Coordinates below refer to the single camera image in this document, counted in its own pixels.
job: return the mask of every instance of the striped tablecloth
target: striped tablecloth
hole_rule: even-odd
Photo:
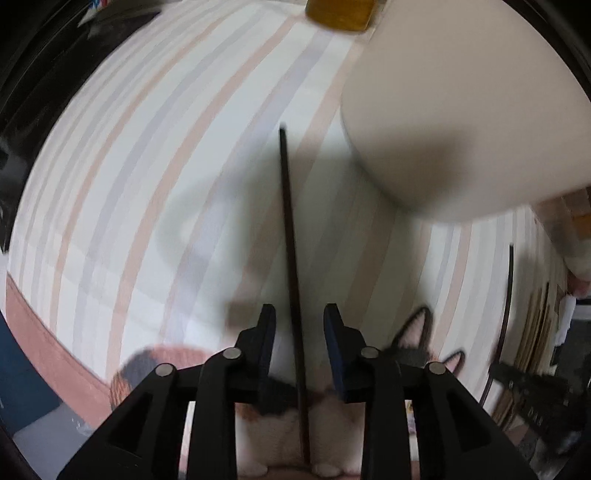
[[[511,328],[533,289],[549,280],[552,301],[564,288],[563,262],[529,207],[473,224],[431,223],[364,175],[339,104],[365,41],[310,23],[299,5],[179,2],[124,42],[70,102],[17,214],[7,321],[90,423],[108,413],[106,385],[132,355],[154,345],[216,352],[256,322],[263,302],[278,313],[271,370],[293,379],[280,123],[311,388],[331,382],[328,302],[378,347],[429,304],[433,353],[463,348],[460,379],[479,395],[509,243],[517,275],[510,338],[518,341]],[[514,355],[517,344],[507,348]],[[90,385],[82,393],[83,380],[65,379],[70,371]]]

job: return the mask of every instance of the cat paw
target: cat paw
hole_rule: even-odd
[[[238,475],[247,477],[258,477],[267,474],[269,468],[261,463],[249,462],[245,465],[238,465]]]
[[[332,478],[339,476],[343,471],[339,467],[328,463],[318,463],[312,466],[312,473],[322,478]]]

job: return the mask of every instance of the black rod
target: black rod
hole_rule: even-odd
[[[297,278],[296,236],[291,204],[290,166],[287,160],[287,136],[285,127],[279,128],[279,151],[281,162],[281,190],[283,196],[283,223],[285,226],[285,247],[287,250],[287,281],[290,294],[291,334],[294,342],[295,386],[300,419],[301,455],[310,465],[310,423],[308,420],[308,398],[306,390],[306,362],[304,360],[304,337],[301,328],[300,287]]]

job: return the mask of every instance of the metal screw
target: metal screw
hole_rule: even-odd
[[[230,348],[226,348],[223,351],[223,357],[227,358],[228,360],[235,360],[242,355],[242,350],[235,346],[231,346]]]
[[[160,364],[156,367],[156,375],[159,377],[167,377],[174,371],[174,367],[171,364]]]
[[[364,346],[361,349],[361,356],[363,358],[377,358],[379,355],[379,350],[373,346]]]
[[[429,371],[435,375],[443,375],[447,368],[440,362],[432,362],[429,364]]]

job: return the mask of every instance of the calico cat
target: calico cat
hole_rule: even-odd
[[[436,360],[428,344],[433,314],[426,307],[417,309],[404,323],[394,340],[382,350],[403,364],[423,367]],[[152,371],[169,362],[177,368],[203,363],[210,352],[185,347],[158,346],[136,354],[111,382],[111,404],[116,407]],[[465,354],[456,351],[442,363],[458,374]],[[364,430],[364,405],[343,404],[329,388],[309,393],[310,447],[313,473],[321,477],[341,474],[359,475]],[[411,434],[411,457],[418,458],[410,403],[407,403]],[[186,461],[188,438],[183,442]],[[296,389],[293,385],[270,378],[265,393],[255,406],[236,405],[236,463],[241,476],[258,477],[271,466],[301,465],[298,437]]]

